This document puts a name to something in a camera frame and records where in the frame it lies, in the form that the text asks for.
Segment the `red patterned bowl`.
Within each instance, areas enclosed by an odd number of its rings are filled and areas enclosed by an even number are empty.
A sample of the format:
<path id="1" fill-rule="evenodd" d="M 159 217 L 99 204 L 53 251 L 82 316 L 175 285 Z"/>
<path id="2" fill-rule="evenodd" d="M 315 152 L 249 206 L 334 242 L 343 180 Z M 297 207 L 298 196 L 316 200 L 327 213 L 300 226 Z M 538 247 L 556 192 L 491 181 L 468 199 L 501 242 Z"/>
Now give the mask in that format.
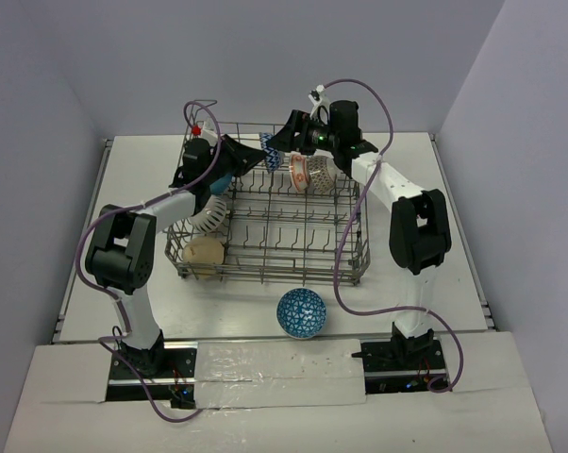
<path id="1" fill-rule="evenodd" d="M 272 134 L 267 132 L 259 133 L 259 144 L 265 153 L 264 164 L 268 173 L 272 174 L 278 170 L 282 163 L 283 158 L 281 153 L 268 145 L 268 142 L 273 138 Z"/>

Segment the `orange floral bowl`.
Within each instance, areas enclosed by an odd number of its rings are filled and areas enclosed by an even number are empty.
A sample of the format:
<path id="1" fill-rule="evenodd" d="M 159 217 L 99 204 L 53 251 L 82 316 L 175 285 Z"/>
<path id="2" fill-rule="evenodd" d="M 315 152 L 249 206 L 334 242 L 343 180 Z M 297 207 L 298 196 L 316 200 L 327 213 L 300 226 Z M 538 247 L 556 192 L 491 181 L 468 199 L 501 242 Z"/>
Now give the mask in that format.
<path id="1" fill-rule="evenodd" d="M 291 153 L 289 172 L 292 186 L 299 193 L 304 193 L 310 184 L 307 158 L 299 153 Z"/>

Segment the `plain blue bowl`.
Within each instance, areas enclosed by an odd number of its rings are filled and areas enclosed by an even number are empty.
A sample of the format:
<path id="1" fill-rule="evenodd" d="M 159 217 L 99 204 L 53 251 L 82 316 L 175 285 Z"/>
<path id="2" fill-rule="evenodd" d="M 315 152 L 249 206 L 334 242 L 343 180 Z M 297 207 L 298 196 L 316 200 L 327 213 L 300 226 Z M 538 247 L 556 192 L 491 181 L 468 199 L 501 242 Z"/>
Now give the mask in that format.
<path id="1" fill-rule="evenodd" d="M 210 184 L 210 192 L 212 195 L 219 196 L 224 193 L 230 186 L 232 175 L 225 175 Z"/>

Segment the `grey patterned bowl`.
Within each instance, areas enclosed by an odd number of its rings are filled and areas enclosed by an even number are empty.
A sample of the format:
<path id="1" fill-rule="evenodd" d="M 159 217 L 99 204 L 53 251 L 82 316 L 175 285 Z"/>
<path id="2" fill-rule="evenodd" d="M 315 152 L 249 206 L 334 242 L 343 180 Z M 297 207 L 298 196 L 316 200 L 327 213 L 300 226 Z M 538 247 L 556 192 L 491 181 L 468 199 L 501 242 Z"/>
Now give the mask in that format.
<path id="1" fill-rule="evenodd" d="M 310 182 L 318 193 L 329 193 L 336 180 L 336 167 L 331 158 L 311 156 L 307 159 Z"/>

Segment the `grey wire dish rack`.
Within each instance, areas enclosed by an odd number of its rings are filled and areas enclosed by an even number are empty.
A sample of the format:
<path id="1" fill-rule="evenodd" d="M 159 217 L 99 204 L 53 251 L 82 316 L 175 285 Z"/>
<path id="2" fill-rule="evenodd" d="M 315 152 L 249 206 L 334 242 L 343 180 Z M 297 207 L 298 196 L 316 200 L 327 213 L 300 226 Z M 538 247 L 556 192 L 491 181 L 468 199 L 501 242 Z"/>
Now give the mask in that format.
<path id="1" fill-rule="evenodd" d="M 287 161 L 269 172 L 264 163 L 233 177 L 222 199 L 226 215 L 210 237 L 224 248 L 220 264 L 192 262 L 188 243 L 202 237 L 189 221 L 166 230 L 165 255 L 181 277 L 357 285 L 370 265 L 367 210 L 349 218 L 361 186 L 337 174 L 333 187 L 297 191 Z"/>

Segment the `yellow bowl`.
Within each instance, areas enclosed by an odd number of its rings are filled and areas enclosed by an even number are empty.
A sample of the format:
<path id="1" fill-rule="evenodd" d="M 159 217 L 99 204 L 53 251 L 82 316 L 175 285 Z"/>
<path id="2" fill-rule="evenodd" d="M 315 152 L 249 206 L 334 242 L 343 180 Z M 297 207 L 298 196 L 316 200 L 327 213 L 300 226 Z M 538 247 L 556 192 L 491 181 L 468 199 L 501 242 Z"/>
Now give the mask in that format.
<path id="1" fill-rule="evenodd" d="M 217 274 L 217 266 L 225 260 L 223 244 L 209 236 L 191 239 L 183 249 L 182 261 L 191 277 L 207 279 Z"/>

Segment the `blue patterned bowl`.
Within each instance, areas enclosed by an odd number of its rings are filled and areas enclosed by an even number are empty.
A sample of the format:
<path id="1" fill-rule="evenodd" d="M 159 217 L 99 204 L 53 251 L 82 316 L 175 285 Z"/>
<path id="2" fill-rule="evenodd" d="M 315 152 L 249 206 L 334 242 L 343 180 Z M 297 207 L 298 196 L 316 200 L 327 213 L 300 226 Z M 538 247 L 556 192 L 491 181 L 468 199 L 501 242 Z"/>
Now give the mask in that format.
<path id="1" fill-rule="evenodd" d="M 279 299 L 276 320 L 289 337 L 308 340 L 317 336 L 325 327 L 326 304 L 315 291 L 307 288 L 292 289 Z"/>

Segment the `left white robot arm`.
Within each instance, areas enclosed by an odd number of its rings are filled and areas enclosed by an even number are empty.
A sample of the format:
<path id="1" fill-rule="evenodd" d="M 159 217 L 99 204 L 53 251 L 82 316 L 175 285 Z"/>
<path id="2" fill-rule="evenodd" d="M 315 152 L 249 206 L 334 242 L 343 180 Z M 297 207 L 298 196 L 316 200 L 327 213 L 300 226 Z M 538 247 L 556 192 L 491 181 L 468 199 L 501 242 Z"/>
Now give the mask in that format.
<path id="1" fill-rule="evenodd" d="M 84 283 L 114 302 L 123 336 L 117 340 L 121 361 L 144 377 L 166 364 L 164 336 L 149 300 L 147 282 L 159 232 L 199 213 L 209 202 L 211 186 L 224 177 L 241 177 L 265 160 L 262 149 L 228 135 L 192 138 L 183 144 L 182 163 L 167 193 L 133 207 L 108 204 L 90 224 L 79 244 L 86 247 L 76 271 Z"/>

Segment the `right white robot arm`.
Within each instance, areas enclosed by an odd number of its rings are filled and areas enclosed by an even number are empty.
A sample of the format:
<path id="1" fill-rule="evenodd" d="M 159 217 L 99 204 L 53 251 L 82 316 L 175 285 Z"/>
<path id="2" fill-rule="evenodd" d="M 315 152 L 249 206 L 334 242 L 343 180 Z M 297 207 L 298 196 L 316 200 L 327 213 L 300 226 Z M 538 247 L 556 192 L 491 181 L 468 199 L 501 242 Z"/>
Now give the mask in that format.
<path id="1" fill-rule="evenodd" d="M 325 121 L 323 109 L 328 111 Z M 390 214 L 389 250 L 405 273 L 407 291 L 401 305 L 390 310 L 395 316 L 392 350 L 385 360 L 403 369 L 415 367 L 434 341 L 426 318 L 432 313 L 437 272 L 452 245 L 443 192 L 420 187 L 384 160 L 383 151 L 363 137 L 355 101 L 318 103 L 310 112 L 295 109 L 267 144 L 293 156 L 330 153 L 336 167 L 362 185 L 361 193 L 375 196 Z"/>

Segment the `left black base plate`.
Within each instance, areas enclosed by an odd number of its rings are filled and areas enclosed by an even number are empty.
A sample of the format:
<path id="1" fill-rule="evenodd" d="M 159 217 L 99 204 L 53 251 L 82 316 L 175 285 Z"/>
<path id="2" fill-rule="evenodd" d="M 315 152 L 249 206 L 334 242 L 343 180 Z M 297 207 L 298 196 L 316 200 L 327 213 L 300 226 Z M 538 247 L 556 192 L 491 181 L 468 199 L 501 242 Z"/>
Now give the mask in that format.
<path id="1" fill-rule="evenodd" d="M 159 364 L 149 370 L 136 368 L 156 403 L 166 403 L 171 409 L 195 410 L 194 396 L 196 346 L 165 346 Z M 142 382 L 117 355 L 111 357 L 107 402 L 147 400 Z"/>

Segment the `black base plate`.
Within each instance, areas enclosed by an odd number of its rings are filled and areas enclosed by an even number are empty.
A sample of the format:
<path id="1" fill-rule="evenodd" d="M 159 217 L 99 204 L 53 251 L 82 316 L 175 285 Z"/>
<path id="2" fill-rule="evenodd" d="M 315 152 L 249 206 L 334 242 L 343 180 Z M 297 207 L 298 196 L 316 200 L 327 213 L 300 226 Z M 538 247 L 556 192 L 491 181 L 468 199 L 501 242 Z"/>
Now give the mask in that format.
<path id="1" fill-rule="evenodd" d="M 448 372 L 441 342 L 410 356 L 393 357 L 392 341 L 365 341 L 351 357 L 362 362 L 367 394 L 422 393 L 448 386 Z"/>
<path id="2" fill-rule="evenodd" d="M 149 370 L 136 368 L 156 403 L 166 403 L 171 409 L 195 410 L 194 396 L 196 346 L 165 346 L 159 364 Z M 107 402 L 147 400 L 142 382 L 117 355 L 111 357 Z"/>

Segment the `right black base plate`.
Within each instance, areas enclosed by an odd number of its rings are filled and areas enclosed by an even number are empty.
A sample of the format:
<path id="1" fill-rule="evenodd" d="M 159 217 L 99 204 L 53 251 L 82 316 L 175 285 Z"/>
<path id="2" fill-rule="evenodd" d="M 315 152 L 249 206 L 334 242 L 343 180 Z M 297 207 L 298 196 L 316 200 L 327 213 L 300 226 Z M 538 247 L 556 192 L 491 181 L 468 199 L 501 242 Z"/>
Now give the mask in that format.
<path id="1" fill-rule="evenodd" d="M 362 362 L 367 394 L 422 393 L 448 386 L 448 372 L 441 342 L 410 356 L 393 357 L 392 341 L 365 341 L 351 357 Z"/>

